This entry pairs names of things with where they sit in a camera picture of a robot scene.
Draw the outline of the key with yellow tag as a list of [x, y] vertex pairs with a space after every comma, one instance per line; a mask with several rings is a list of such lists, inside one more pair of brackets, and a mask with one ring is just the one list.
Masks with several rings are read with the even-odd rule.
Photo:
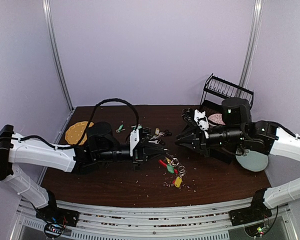
[[165, 155], [164, 157], [165, 157], [165, 160], [166, 160], [166, 162], [167, 162], [168, 164], [171, 164], [172, 161], [173, 161], [173, 158], [174, 158], [173, 156], [171, 156], [171, 155], [169, 155], [169, 154]]

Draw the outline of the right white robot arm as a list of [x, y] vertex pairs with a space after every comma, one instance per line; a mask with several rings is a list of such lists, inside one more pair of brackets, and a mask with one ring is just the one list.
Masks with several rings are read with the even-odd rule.
[[[223, 151], [235, 147], [236, 155], [246, 151], [266, 156], [282, 156], [300, 162], [300, 136], [283, 125], [266, 120], [252, 121], [247, 99], [226, 98], [221, 102], [223, 125], [210, 126], [205, 112], [191, 108], [182, 113], [186, 128], [176, 137], [176, 145], [210, 156], [211, 148]], [[261, 221], [272, 209], [300, 199], [300, 177], [277, 187], [255, 192], [250, 206], [229, 212], [233, 226]]]

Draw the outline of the metal keyring with red handle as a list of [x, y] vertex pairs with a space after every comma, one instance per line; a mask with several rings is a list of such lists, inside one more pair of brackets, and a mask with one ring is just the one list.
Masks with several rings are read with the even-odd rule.
[[158, 163], [164, 167], [167, 170], [167, 165], [172, 165], [174, 167], [174, 174], [178, 175], [180, 177], [183, 177], [186, 175], [187, 171], [184, 165], [181, 164], [181, 162], [179, 161], [178, 158], [173, 156], [173, 161], [171, 162], [171, 164], [168, 164], [165, 156], [163, 157], [163, 159], [159, 159]]

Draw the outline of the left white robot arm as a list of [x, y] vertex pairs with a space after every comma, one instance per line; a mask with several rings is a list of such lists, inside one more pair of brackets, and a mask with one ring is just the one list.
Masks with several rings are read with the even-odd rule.
[[79, 212], [57, 206], [53, 192], [32, 180], [19, 166], [31, 164], [85, 175], [96, 171], [101, 164], [132, 163], [133, 169], [153, 158], [164, 156], [168, 150], [151, 142], [150, 129], [131, 131], [129, 142], [121, 144], [113, 135], [112, 126], [100, 121], [85, 131], [82, 145], [58, 145], [37, 135], [22, 136], [12, 125], [0, 131], [0, 182], [7, 183], [18, 195], [27, 199], [36, 211], [36, 217], [58, 227], [75, 227]]

